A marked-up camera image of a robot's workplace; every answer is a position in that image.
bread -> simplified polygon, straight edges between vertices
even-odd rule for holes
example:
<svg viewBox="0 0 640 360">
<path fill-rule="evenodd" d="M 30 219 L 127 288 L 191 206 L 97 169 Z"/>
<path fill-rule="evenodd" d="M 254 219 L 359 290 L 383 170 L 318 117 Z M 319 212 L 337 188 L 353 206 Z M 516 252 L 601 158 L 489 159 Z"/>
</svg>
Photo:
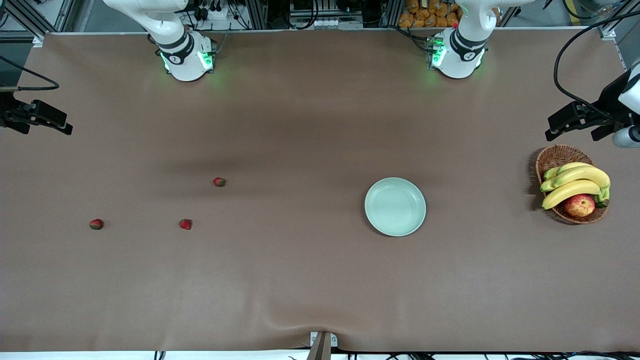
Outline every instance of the bread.
<svg viewBox="0 0 640 360">
<path fill-rule="evenodd" d="M 500 17 L 500 10 L 498 10 L 498 8 L 492 8 L 491 10 L 493 10 L 493 13 L 495 14 L 495 24 L 500 25 L 500 21 L 502 21 Z"/>
<path fill-rule="evenodd" d="M 424 27 L 425 28 L 432 28 L 433 26 L 436 26 L 436 15 L 429 15 L 429 17 L 424 21 Z"/>
<path fill-rule="evenodd" d="M 406 11 L 410 13 L 415 13 L 416 11 L 420 10 L 420 3 L 418 2 L 418 0 L 406 0 L 404 5 L 406 6 Z"/>
<path fill-rule="evenodd" d="M 448 13 L 447 14 L 447 26 L 453 26 L 454 24 L 458 23 L 458 18 L 456 16 L 456 13 Z"/>
<path fill-rule="evenodd" d="M 444 16 L 447 14 L 447 3 L 441 3 L 439 0 L 430 1 L 429 12 L 436 16 Z"/>
<path fill-rule="evenodd" d="M 398 26 L 401 28 L 410 28 L 413 24 L 413 15 L 410 13 L 403 13 L 398 20 Z"/>
<path fill-rule="evenodd" d="M 440 3 L 440 0 L 429 0 L 429 12 L 430 13 L 435 13 L 436 10 L 438 10 L 440 7 L 442 7 L 442 4 Z"/>
<path fill-rule="evenodd" d="M 436 17 L 436 28 L 446 28 L 447 27 L 447 19 L 443 16 Z"/>
<path fill-rule="evenodd" d="M 426 20 L 429 17 L 429 10 L 427 9 L 420 9 L 415 13 L 415 18 L 416 20 Z"/>
</svg>

fruit basket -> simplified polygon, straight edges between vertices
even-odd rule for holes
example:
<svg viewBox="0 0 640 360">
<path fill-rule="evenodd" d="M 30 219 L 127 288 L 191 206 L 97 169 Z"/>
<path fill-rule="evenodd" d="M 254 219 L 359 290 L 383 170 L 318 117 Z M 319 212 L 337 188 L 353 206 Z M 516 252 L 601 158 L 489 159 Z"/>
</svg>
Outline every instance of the fruit basket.
<svg viewBox="0 0 640 360">
<path fill-rule="evenodd" d="M 540 184 L 544 182 L 544 175 L 547 170 L 554 167 L 560 167 L 567 163 L 581 162 L 594 165 L 591 158 L 584 152 L 569 145 L 551 145 L 538 154 L 536 159 L 536 175 Z M 590 215 L 583 218 L 577 218 L 569 215 L 562 203 L 552 208 L 553 212 L 562 220 L 571 224 L 591 224 L 600 220 L 606 213 L 607 208 L 595 209 Z"/>
</svg>

banana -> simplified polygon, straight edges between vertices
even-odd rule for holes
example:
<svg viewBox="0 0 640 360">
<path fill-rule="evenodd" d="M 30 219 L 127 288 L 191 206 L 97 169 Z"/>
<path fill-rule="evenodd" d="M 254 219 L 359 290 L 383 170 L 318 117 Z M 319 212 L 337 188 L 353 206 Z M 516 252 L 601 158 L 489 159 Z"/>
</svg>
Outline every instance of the banana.
<svg viewBox="0 0 640 360">
<path fill-rule="evenodd" d="M 574 195 L 582 193 L 598 195 L 600 191 L 600 187 L 591 180 L 572 181 L 550 192 L 547 197 L 545 197 L 545 200 L 542 201 L 542 208 L 548 210 Z"/>
<path fill-rule="evenodd" d="M 541 185 L 540 185 L 540 191 L 545 193 L 545 192 L 550 192 L 551 190 L 555 189 L 556 187 L 554 186 L 554 178 L 552 177 L 551 179 L 547 179 L 545 180 Z"/>
<path fill-rule="evenodd" d="M 545 172 L 545 175 L 543 176 L 545 178 L 545 180 L 549 180 L 552 179 L 553 177 L 556 177 L 556 172 L 558 171 L 560 167 L 552 167 L 549 170 L 547 170 Z"/>
<path fill-rule="evenodd" d="M 563 172 L 571 169 L 571 168 L 575 168 L 575 167 L 594 167 L 593 165 L 589 165 L 587 163 L 568 163 L 568 164 L 564 164 L 563 166 L 561 166 L 558 171 L 556 172 L 556 176 L 562 174 Z"/>
<path fill-rule="evenodd" d="M 570 168 L 582 167 L 582 166 L 590 167 L 591 165 L 589 165 L 587 163 L 569 163 L 569 164 L 564 164 L 561 167 L 553 167 L 553 168 L 550 168 L 549 170 L 547 170 L 545 172 L 544 178 L 545 178 L 545 180 L 549 180 L 552 177 L 555 177 L 558 174 L 560 174 L 562 171 L 569 170 Z"/>
<path fill-rule="evenodd" d="M 591 180 L 596 183 L 600 189 L 606 189 L 611 186 L 609 176 L 604 171 L 595 167 L 575 167 L 563 171 L 554 177 L 554 186 L 559 188 L 564 184 L 579 179 Z"/>
</svg>

plate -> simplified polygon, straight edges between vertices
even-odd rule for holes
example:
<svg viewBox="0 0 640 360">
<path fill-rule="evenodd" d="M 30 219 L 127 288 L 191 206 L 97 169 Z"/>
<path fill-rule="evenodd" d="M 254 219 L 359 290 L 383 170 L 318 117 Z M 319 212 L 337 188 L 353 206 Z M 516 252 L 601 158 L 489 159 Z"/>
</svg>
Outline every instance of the plate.
<svg viewBox="0 0 640 360">
<path fill-rule="evenodd" d="M 427 203 L 413 183 L 399 177 L 388 177 L 369 189 L 364 199 L 364 211 L 379 232 L 406 236 L 422 225 Z"/>
</svg>

red strawberry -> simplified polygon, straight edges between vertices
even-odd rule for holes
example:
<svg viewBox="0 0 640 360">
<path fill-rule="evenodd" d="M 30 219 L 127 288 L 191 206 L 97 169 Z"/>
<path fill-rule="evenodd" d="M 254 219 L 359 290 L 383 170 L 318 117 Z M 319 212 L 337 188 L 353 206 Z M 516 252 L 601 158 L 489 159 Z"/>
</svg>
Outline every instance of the red strawberry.
<svg viewBox="0 0 640 360">
<path fill-rule="evenodd" d="M 99 218 L 91 220 L 91 222 L 89 223 L 89 227 L 91 227 L 93 230 L 100 230 L 104 227 L 104 221 L 100 220 Z"/>
<path fill-rule="evenodd" d="M 224 177 L 217 177 L 217 178 L 213 179 L 213 185 L 216 185 L 218 188 L 221 188 L 226 183 L 227 183 L 227 180 L 225 180 Z"/>
<path fill-rule="evenodd" d="M 191 230 L 191 219 L 183 218 L 178 225 L 185 230 Z"/>
</svg>

